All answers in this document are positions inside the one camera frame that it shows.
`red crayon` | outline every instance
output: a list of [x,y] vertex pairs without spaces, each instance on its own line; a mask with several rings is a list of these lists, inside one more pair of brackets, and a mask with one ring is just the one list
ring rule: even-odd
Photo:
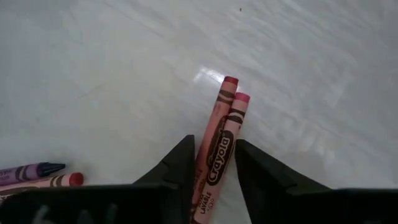
[[70,175],[60,175],[47,177],[44,179],[28,181],[20,184],[12,184],[0,187],[0,203],[14,194],[19,194],[27,190],[40,189],[42,187],[69,187],[80,186],[83,184],[83,174],[77,172]]
[[224,131],[215,154],[213,167],[209,171],[205,187],[200,195],[192,223],[207,224],[220,196],[224,173],[232,156],[236,138],[239,135],[244,115],[248,109],[250,96],[236,93],[231,110],[226,119]]
[[226,117],[234,100],[236,89],[238,88],[238,81],[237,78],[233,77],[224,78],[220,91],[218,92],[213,112],[207,124],[195,164],[196,170],[193,182],[191,208],[192,215],[198,205],[201,191],[206,182],[207,173],[213,165],[215,148],[221,137]]

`crayon label stripe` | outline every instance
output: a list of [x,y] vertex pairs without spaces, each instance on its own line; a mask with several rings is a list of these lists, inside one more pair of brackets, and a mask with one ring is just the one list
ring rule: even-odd
[[29,177],[27,176],[27,170],[28,170],[29,166],[25,166],[22,170],[22,179],[24,180],[30,180]]
[[57,178],[57,177],[51,178],[51,180],[50,180],[50,187],[54,187],[54,180],[55,180],[56,178]]
[[244,115],[246,114],[245,112],[240,111],[240,110],[237,110],[237,109],[234,109],[234,108],[231,108],[231,109],[229,110],[229,113],[238,113],[238,114],[242,115],[243,117],[244,117]]
[[23,180],[21,180],[21,179],[19,178],[19,174],[21,173],[22,168],[24,168],[24,167],[18,167],[17,170],[15,171],[15,178],[16,178],[18,181],[23,181]]
[[226,90],[220,90],[219,94],[228,97],[228,98],[234,98],[235,94],[231,93],[230,91],[226,91]]
[[243,123],[243,119],[240,116],[231,115],[231,116],[228,116],[227,119],[230,120],[230,121],[235,121],[238,124],[242,124]]
[[232,102],[233,102],[232,99],[231,99],[231,100],[226,100],[226,99],[224,99],[224,98],[222,98],[222,97],[220,97],[220,96],[217,97],[217,100],[216,100],[216,101],[223,102],[223,103],[226,103],[226,104],[228,104],[228,105],[232,105]]
[[55,186],[56,187],[62,187],[62,179],[65,175],[59,176],[59,178],[55,181]]

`white tile floor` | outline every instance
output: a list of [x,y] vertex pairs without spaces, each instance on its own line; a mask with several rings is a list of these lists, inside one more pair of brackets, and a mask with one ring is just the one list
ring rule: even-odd
[[[134,182],[199,145],[228,74],[241,138],[333,188],[397,187],[396,21],[395,0],[2,0],[0,168]],[[233,162],[213,223],[249,223]]]

